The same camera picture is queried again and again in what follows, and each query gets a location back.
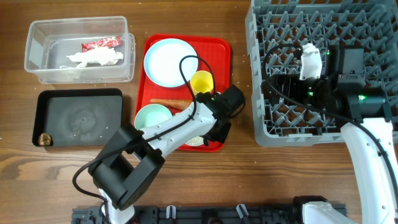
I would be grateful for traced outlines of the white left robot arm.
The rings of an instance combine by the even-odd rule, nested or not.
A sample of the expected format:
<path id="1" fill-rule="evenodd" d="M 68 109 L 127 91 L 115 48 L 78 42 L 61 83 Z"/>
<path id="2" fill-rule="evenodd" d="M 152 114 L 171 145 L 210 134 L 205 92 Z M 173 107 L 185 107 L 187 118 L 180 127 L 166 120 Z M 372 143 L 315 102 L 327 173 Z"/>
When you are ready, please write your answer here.
<path id="1" fill-rule="evenodd" d="M 195 137 L 224 143 L 231 118 L 245 104 L 243 92 L 231 85 L 221 94 L 199 93 L 188 108 L 167 121 L 117 130 L 89 166 L 94 184 L 105 198 L 110 223 L 127 223 L 136 202 L 149 188 L 166 157 Z"/>

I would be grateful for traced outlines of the yellow plastic cup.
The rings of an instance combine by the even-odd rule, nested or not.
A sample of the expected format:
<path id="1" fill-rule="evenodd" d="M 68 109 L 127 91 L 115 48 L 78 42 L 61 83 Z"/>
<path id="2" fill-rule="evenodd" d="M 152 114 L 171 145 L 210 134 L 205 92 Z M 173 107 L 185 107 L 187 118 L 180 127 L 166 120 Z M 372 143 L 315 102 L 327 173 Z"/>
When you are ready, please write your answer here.
<path id="1" fill-rule="evenodd" d="M 197 71 L 190 80 L 190 86 L 194 95 L 211 92 L 214 89 L 213 76 L 205 70 Z"/>

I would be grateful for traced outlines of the orange carrot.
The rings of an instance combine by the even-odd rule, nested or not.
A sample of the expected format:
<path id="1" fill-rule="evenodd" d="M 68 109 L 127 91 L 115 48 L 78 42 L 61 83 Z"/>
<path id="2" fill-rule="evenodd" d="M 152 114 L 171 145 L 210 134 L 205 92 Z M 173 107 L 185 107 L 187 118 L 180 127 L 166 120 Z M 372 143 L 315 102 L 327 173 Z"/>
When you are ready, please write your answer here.
<path id="1" fill-rule="evenodd" d="M 170 99 L 160 99 L 160 98 L 152 98 L 150 99 L 150 103 L 152 104 L 160 104 L 162 106 L 166 106 L 169 108 L 173 108 L 176 110 L 185 110 L 187 109 L 192 101 L 189 100 L 170 100 Z"/>

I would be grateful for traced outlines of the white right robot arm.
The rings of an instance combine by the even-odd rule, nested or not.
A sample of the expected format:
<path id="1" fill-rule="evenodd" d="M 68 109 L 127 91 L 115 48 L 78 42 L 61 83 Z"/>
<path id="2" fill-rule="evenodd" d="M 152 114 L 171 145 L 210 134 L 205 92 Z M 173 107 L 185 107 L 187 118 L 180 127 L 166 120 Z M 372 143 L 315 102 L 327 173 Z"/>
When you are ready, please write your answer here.
<path id="1" fill-rule="evenodd" d="M 269 75 L 268 58 L 293 48 L 299 75 Z M 313 44 L 276 45 L 262 63 L 261 88 L 275 103 L 289 103 L 337 120 L 348 147 L 358 185 L 363 223 L 397 223 L 397 158 L 392 139 L 392 112 L 382 87 L 368 87 L 364 49 L 330 45 L 326 60 Z"/>

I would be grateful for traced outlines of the red snack wrapper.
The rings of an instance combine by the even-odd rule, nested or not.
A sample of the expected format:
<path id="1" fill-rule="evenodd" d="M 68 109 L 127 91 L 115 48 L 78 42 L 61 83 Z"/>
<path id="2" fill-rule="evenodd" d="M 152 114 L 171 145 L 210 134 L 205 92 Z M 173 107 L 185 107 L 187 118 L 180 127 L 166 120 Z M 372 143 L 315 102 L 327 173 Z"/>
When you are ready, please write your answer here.
<path id="1" fill-rule="evenodd" d="M 118 35 L 107 37 L 105 39 L 96 40 L 93 42 L 85 43 L 81 45 L 82 52 L 87 52 L 98 47 L 113 48 L 121 45 L 121 39 Z"/>

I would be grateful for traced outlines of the brown walnut food scrap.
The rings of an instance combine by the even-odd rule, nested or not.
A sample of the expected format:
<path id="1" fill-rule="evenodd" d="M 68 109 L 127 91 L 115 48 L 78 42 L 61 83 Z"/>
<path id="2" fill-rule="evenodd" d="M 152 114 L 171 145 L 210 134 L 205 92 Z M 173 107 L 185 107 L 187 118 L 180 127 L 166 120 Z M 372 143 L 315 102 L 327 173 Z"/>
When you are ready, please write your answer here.
<path id="1" fill-rule="evenodd" d="M 42 133 L 38 138 L 39 146 L 50 146 L 52 144 L 52 137 L 47 133 Z"/>

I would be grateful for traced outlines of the white tissue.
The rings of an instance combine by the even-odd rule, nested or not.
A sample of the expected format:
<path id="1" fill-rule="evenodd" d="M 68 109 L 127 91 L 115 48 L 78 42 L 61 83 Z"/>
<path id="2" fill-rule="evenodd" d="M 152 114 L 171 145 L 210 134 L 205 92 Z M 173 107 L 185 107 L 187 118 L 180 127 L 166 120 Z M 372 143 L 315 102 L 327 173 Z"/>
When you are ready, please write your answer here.
<path id="1" fill-rule="evenodd" d="M 72 62 L 78 62 L 75 68 L 85 68 L 92 63 L 100 64 L 101 66 L 116 65 L 124 58 L 124 54 L 115 51 L 113 48 L 97 47 L 87 52 L 69 55 L 67 58 Z"/>

